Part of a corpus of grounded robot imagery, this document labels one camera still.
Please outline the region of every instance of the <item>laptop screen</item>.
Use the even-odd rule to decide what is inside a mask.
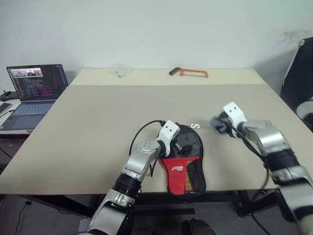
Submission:
[[[62,65],[7,67],[21,101],[55,101],[67,87]]]

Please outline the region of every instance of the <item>desk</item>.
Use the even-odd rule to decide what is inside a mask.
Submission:
[[[83,69],[4,170],[0,193],[106,193],[127,160],[134,134],[154,119],[200,125],[207,191],[257,189],[265,177],[259,159],[239,139],[208,127],[231,101],[247,119],[271,120],[313,175],[312,133],[254,70],[207,71],[209,78],[170,76],[168,70],[134,70],[117,78],[103,69]],[[137,143],[155,139],[159,130],[147,127]],[[157,164],[142,191],[165,192],[165,178]]]

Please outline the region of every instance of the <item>robotic hand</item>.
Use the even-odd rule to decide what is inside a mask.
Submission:
[[[278,204],[285,219],[297,224],[300,234],[313,235],[313,180],[301,166],[284,135],[267,120],[247,120],[240,108],[231,102],[219,117],[211,119],[220,134],[242,138],[249,147],[256,144],[266,168],[279,188]]]
[[[169,120],[156,140],[144,141],[137,147],[91,218],[87,234],[125,235],[130,232],[133,206],[149,165],[160,156],[170,154],[170,143],[179,131],[180,128]]]

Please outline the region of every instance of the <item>power cord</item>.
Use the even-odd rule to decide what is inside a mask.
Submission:
[[[23,207],[23,209],[20,211],[19,213],[19,220],[18,220],[18,224],[16,226],[16,229],[15,229],[15,233],[14,235],[17,235],[18,234],[18,229],[19,229],[19,225],[20,225],[20,221],[21,221],[21,213],[26,209],[27,206],[31,205],[31,201],[30,200],[27,200],[25,201],[25,205]]]
[[[148,126],[148,125],[150,125],[150,124],[152,124],[152,123],[155,123],[155,122],[160,123],[161,126],[164,126],[164,124],[166,123],[166,121],[163,121],[163,120],[154,120],[154,121],[150,121],[150,122],[148,122],[147,124],[143,125],[143,126],[137,131],[136,135],[135,135],[134,138],[133,138],[133,141],[132,141],[131,146],[130,146],[130,148],[129,148],[128,156],[130,156],[131,153],[132,153],[133,144],[134,144],[134,142],[135,142],[137,136],[139,135],[139,133],[143,130],[143,128],[145,128],[146,126]],[[157,160],[158,160],[158,157],[155,159],[155,162],[154,162],[154,164],[153,164],[153,167],[151,167],[151,164],[149,165],[151,177],[153,176],[153,171],[154,171],[154,168],[155,168],[155,166],[156,166]]]
[[[264,167],[266,169],[266,178],[265,178],[264,183],[262,184],[261,188],[253,195],[253,197],[251,199],[251,202],[253,202],[258,197],[258,195],[263,191],[264,187],[266,186],[266,184],[268,183],[268,180],[269,180],[269,170],[267,168],[266,159],[252,146],[252,144],[247,140],[247,138],[244,137],[244,135],[242,133],[240,133],[240,131],[238,131],[233,125],[231,125],[230,123],[228,123],[224,120],[221,120],[221,119],[219,119],[219,120],[221,122],[223,122],[226,126],[230,127],[232,130],[234,130],[238,134],[238,136],[240,136],[240,138],[243,140],[245,146],[252,153],[254,153],[256,156],[258,156],[262,160],[262,162],[264,163]],[[251,217],[254,220],[254,222],[257,225],[259,225],[259,227],[264,231],[264,233],[266,233],[267,235],[271,235],[269,233],[269,231],[266,228],[264,228],[264,226],[255,218],[253,213],[251,213]]]
[[[251,213],[251,217],[252,217],[252,219],[254,220],[254,222],[255,222],[257,225],[259,225],[259,227],[264,231],[264,233],[266,233],[267,235],[271,235],[271,234],[269,233],[269,231],[267,231],[267,229],[264,228],[263,225],[255,218],[255,216],[254,216],[253,213]]]
[[[10,110],[10,111],[8,111],[8,112],[5,112],[4,114],[2,114],[2,115],[0,116],[0,118],[3,117],[4,115],[6,115],[7,113],[13,112],[14,110]],[[1,151],[2,151],[6,156],[8,156],[9,158],[12,159],[12,157],[11,157],[7,152],[5,152],[4,149],[3,149],[1,146],[0,146],[0,149],[1,149]]]
[[[67,212],[63,212],[63,211],[61,211],[61,210],[59,210],[59,209],[57,209],[57,211],[58,211],[59,213],[61,213],[61,214],[70,214],[70,213],[67,213]]]
[[[9,158],[12,159],[12,157],[7,152],[5,152],[4,149],[1,146],[0,146],[0,149],[6,156],[8,156]]]

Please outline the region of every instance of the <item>laptop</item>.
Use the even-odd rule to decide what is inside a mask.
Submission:
[[[67,87],[63,66],[31,65],[6,69],[21,104],[0,130],[33,130]]]

